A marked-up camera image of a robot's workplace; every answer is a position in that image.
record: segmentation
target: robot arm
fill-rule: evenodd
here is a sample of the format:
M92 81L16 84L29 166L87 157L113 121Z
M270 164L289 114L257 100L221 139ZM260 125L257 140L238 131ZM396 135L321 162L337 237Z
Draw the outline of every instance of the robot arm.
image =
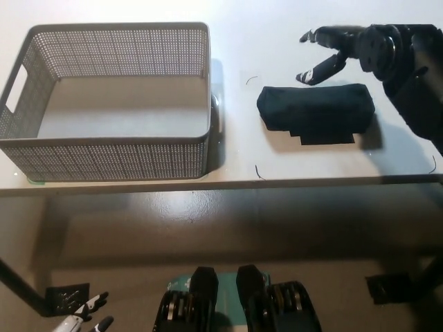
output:
M443 154L443 33L432 25L323 26L300 42L338 50L296 79L316 85L341 71L346 59L383 83L386 96L419 137Z
M108 293L99 294L87 303L83 304L74 314L66 317L53 332L78 332L83 322L92 319L91 313L95 313L99 308L106 304ZM95 325L90 332L104 332L112 324L114 319L111 316L106 317L100 323Z

